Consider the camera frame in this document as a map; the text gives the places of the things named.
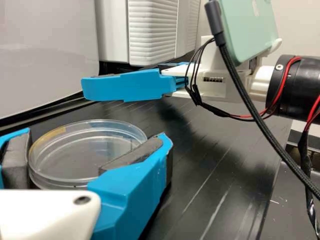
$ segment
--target white wall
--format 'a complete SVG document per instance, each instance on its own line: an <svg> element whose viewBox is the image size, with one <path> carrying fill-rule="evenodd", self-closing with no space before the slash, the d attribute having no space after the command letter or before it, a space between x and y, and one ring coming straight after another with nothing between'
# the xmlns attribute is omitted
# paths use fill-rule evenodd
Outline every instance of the white wall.
<svg viewBox="0 0 320 240"><path fill-rule="evenodd" d="M203 35L210 35L204 4L201 0L197 46ZM263 60L266 65L274 65L282 54L320 56L320 1L319 0L272 0L273 12L281 47ZM292 129L302 131L305 123L293 121ZM310 134L320 137L320 125L312 125Z"/></svg>
<svg viewBox="0 0 320 240"><path fill-rule="evenodd" d="M94 0L0 0L0 119L79 92L98 70Z"/></svg>

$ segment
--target red wire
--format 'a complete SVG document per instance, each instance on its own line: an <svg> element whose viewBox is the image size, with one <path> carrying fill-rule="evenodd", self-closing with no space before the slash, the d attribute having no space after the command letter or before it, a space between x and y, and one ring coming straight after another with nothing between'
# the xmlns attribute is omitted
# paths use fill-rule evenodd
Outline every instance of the red wire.
<svg viewBox="0 0 320 240"><path fill-rule="evenodd" d="M312 118L312 116L314 115L314 112L315 112L317 106L319 105L319 102L320 102L320 95L319 95L318 98L315 100L315 102L314 102L314 104L313 104L313 106L312 106L312 108L311 108L311 110L310 110L310 112L309 112L308 118L307 118L307 120L306 120L307 122L309 122L309 121L311 120L311 118Z"/></svg>
<svg viewBox="0 0 320 240"><path fill-rule="evenodd" d="M311 108L311 110L310 110L310 112L309 112L308 118L307 118L307 120L306 120L306 125L305 125L303 131L309 131L309 128L310 128L312 122L313 122L313 121L317 118L317 116L320 114L320 110L314 114L314 112L315 112L315 110L316 110L319 102L320 102L320 95L319 95L319 96L317 97L317 99L315 100L315 102L314 102L314 104L313 104L313 106L312 106L312 108Z"/></svg>
<svg viewBox="0 0 320 240"><path fill-rule="evenodd" d="M286 65L285 67L285 70L284 70L284 74L283 74L283 77L281 79L281 84L280 84L280 87L279 87L279 91L277 92L277 95L275 97L275 99L273 100L272 102L272 105L271 106L274 106L277 101L279 100L283 90L284 90L284 87L285 87L285 83L286 83L286 80L288 78L288 74L289 74L289 70L292 66L292 64L298 62L301 60L301 57L300 56L295 56L293 58L290 59L290 61L288 62L288 64ZM261 111L259 114L262 115L264 114L265 112L267 111L267 108L265 108L263 111ZM238 117L238 118L251 118L252 116L249 114L249 115L232 115L233 117Z"/></svg>
<svg viewBox="0 0 320 240"><path fill-rule="evenodd" d="M313 115L313 117L310 119L310 121L308 121L308 122L306 123L306 125L305 125L305 127L304 127L304 130L303 130L304 132L309 131L309 128L310 128L312 122L313 122L319 115L320 115L320 111L317 111L317 112L315 113L315 115Z"/></svg>

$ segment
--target black cylindrical motor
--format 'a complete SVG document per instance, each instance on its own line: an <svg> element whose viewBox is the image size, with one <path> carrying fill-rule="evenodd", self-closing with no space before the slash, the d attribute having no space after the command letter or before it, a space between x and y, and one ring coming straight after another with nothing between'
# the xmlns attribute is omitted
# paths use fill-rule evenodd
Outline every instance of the black cylindrical motor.
<svg viewBox="0 0 320 240"><path fill-rule="evenodd" d="M286 66L294 55L282 55L274 68L266 96L266 108L269 107L279 86ZM282 95L276 105L275 115L306 121L309 112L320 94L320 58L304 56L290 67ZM320 124L320 115L314 120Z"/></svg>

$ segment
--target petri dish lid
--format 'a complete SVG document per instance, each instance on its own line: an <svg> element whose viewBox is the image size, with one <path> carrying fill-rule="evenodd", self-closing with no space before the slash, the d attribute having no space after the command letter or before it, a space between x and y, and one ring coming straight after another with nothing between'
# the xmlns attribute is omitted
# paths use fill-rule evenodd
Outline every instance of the petri dish lid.
<svg viewBox="0 0 320 240"><path fill-rule="evenodd" d="M41 136L28 154L29 176L41 189L85 189L99 167L147 140L138 127L116 120L87 120Z"/></svg>

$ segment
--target mint green phone case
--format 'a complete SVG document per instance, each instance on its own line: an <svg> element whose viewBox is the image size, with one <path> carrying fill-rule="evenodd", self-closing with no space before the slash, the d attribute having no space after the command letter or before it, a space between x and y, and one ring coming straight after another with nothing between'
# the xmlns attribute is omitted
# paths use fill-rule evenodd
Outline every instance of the mint green phone case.
<svg viewBox="0 0 320 240"><path fill-rule="evenodd" d="M226 42L236 65L269 49L278 38L271 0L219 0Z"/></svg>

